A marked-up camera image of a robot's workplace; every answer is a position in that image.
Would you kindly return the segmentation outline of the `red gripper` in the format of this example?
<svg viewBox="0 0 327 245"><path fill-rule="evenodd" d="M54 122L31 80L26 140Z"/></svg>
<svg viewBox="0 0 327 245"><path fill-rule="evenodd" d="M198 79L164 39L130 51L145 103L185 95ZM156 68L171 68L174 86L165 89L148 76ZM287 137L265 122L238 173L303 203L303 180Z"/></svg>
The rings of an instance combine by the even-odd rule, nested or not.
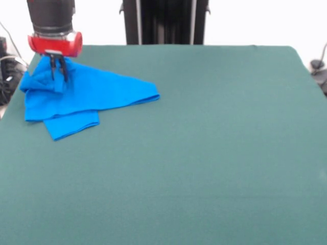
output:
<svg viewBox="0 0 327 245"><path fill-rule="evenodd" d="M68 71L65 57L77 57L82 51L83 38L81 32L71 32L68 35L59 37L45 37L32 35L28 36L28 43L32 51L41 55L49 55L52 79L55 79L56 58L55 55L62 55L59 57L61 71L64 80L68 81Z"/></svg>

